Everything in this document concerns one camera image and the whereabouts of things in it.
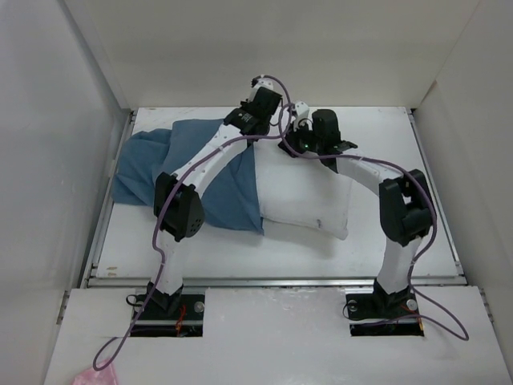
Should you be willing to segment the white pillow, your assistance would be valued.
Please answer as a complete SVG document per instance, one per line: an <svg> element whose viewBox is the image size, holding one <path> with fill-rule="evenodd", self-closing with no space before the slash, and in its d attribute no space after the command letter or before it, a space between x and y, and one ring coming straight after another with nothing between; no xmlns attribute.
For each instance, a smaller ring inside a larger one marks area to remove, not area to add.
<svg viewBox="0 0 513 385"><path fill-rule="evenodd" d="M256 144L254 158L263 218L348 237L350 178L318 160L292 158L271 140Z"/></svg>

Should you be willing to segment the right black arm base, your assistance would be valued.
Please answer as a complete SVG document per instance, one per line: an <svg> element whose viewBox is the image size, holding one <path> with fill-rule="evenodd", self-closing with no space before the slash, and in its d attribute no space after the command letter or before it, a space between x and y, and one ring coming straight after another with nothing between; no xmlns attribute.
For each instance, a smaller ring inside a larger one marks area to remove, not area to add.
<svg viewBox="0 0 513 385"><path fill-rule="evenodd" d="M352 337L423 337L424 329L414 294L388 306L374 293L348 293L343 314Z"/></svg>

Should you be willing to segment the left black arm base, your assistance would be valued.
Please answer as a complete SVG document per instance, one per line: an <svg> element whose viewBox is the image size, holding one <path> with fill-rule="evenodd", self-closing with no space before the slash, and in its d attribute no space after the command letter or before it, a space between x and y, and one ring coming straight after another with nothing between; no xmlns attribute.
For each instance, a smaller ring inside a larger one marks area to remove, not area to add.
<svg viewBox="0 0 513 385"><path fill-rule="evenodd" d="M131 328L130 336L148 338L196 338L203 336L205 293L181 294L178 302L163 310L150 301Z"/></svg>

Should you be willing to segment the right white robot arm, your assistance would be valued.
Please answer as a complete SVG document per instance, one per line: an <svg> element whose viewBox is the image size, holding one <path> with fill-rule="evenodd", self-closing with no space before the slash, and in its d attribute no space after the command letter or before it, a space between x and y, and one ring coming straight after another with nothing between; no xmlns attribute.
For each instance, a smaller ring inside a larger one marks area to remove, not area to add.
<svg viewBox="0 0 513 385"><path fill-rule="evenodd" d="M363 156L357 145L341 138L337 114L310 111L304 103L285 107L287 128L279 146L292 157L319 160L338 175L349 177L378 198L379 221L386 236L382 267L370 295L354 295L359 318L391 317L413 297L410 278L422 239L437 219L425 174L385 160Z"/></svg>

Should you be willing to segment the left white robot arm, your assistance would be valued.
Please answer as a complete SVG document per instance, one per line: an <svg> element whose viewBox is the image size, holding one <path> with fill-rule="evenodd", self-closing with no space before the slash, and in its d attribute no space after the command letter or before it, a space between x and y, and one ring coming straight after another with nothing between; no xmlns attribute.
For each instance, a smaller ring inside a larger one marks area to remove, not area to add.
<svg viewBox="0 0 513 385"><path fill-rule="evenodd" d="M179 242L196 235L204 223L201 198L224 167L254 142L269 138L270 120L282 101L268 80L259 80L250 96L226 115L212 138L184 166L157 177L151 245L160 253L159 270L147 285L146 303L162 318L180 306L184 260L175 255Z"/></svg>

